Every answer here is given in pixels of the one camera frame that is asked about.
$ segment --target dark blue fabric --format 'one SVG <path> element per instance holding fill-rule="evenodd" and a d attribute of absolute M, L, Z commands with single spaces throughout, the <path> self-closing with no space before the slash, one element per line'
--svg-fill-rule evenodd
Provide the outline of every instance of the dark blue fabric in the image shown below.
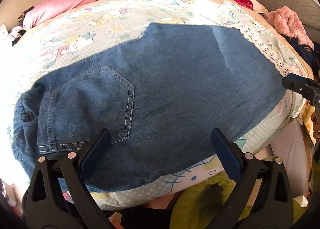
<path fill-rule="evenodd" d="M 303 60 L 311 67 L 313 73 L 318 75 L 320 69 L 320 48 L 319 44 L 314 43 L 314 50 L 307 44 L 299 44 L 297 38 L 284 36 L 294 50 L 302 57 Z"/>
<path fill-rule="evenodd" d="M 244 135 L 284 95 L 274 65 L 239 30 L 152 23 L 143 37 L 39 79 L 18 100 L 16 158 L 61 157 L 111 131 L 87 185 L 113 192 L 181 171 L 215 152 L 210 132 Z"/>

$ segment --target bed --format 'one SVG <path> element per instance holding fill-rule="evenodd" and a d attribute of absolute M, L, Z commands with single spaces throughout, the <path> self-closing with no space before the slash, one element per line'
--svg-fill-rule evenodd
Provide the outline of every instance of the bed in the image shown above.
<path fill-rule="evenodd" d="M 7 163 L 11 166 L 10 170 L 1 169 L 2 179 L 22 188 L 28 184 L 27 175 L 11 151 L 13 112 L 21 94 L 28 91 L 36 80 L 54 70 L 139 38 L 151 22 L 238 29 L 262 56 L 275 65 L 282 76 L 293 72 L 313 78 L 310 67 L 260 14 L 232 0 L 98 0 L 85 4 L 28 30 L 10 55 L 2 58 L 2 64 L 5 65 L 3 74 L 7 81 L 2 93 L 1 135 L 8 138 L 10 143 L 1 141 L 0 166 Z M 235 142 L 244 152 L 258 153 L 286 126 L 290 118 L 299 116 L 304 105 L 305 100 L 300 95 L 286 91 L 276 107 Z M 80 148 L 81 144 L 74 143 L 68 150 Z M 58 150 L 43 147 L 40 153 Z M 194 172 L 205 180 L 221 170 L 219 160 L 213 155 L 140 187 L 119 192 L 93 192 L 92 195 L 101 208 L 116 210 L 178 192 L 184 189 L 179 181 L 182 178 L 188 180 L 184 187 L 196 184 L 198 182 L 194 181 L 192 175 Z"/>

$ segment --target clamp jaw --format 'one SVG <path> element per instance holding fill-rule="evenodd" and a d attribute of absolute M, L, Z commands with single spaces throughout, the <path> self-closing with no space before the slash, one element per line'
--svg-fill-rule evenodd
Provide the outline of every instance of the clamp jaw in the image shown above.
<path fill-rule="evenodd" d="M 219 129 L 211 132 L 211 143 L 228 177 L 236 182 L 223 209 L 206 229 L 289 229 L 293 225 L 290 184 L 280 158 L 258 160 L 229 142 Z M 257 199 L 247 218 L 238 221 L 254 184 L 262 179 Z"/>
<path fill-rule="evenodd" d="M 53 161 L 45 156 L 38 159 L 27 194 L 28 228 L 115 229 L 84 185 L 110 141 L 110 131 L 104 129 L 96 141 L 86 143 L 77 153 Z M 58 178 L 65 179 L 76 208 L 71 210 L 64 200 Z"/>
<path fill-rule="evenodd" d="M 251 153 L 243 154 L 219 129 L 212 131 L 211 143 L 237 185 L 207 229 L 289 229 L 293 207 L 281 159 L 269 162 L 257 160 Z M 84 185 L 109 145 L 110 132 L 104 130 L 97 141 L 85 144 L 77 153 L 69 152 L 59 160 L 45 156 L 38 159 L 27 192 L 25 213 L 29 229 L 115 229 Z M 64 200 L 58 178 L 65 179 L 75 208 L 71 209 L 72 204 Z M 238 221 L 257 179 L 263 179 L 257 200 L 250 215 Z"/>
<path fill-rule="evenodd" d="M 320 84 L 318 82 L 290 73 L 282 79 L 282 86 L 309 100 L 310 105 L 315 107 L 316 114 L 320 118 Z M 320 140 L 316 141 L 313 158 L 316 163 L 320 163 Z"/>

